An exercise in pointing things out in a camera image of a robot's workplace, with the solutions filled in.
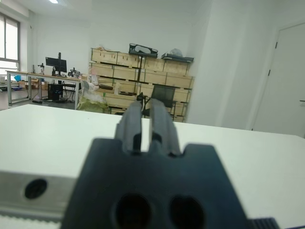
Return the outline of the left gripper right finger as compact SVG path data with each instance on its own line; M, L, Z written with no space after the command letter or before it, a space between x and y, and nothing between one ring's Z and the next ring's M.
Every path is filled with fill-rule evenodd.
M161 144L166 155L179 156L178 134L163 102L152 99L150 107L150 138Z

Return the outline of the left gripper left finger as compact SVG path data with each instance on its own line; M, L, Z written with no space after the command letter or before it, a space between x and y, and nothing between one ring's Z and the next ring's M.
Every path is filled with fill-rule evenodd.
M142 105L139 101L130 104L116 126L115 139L122 142L122 150L131 154L141 152Z

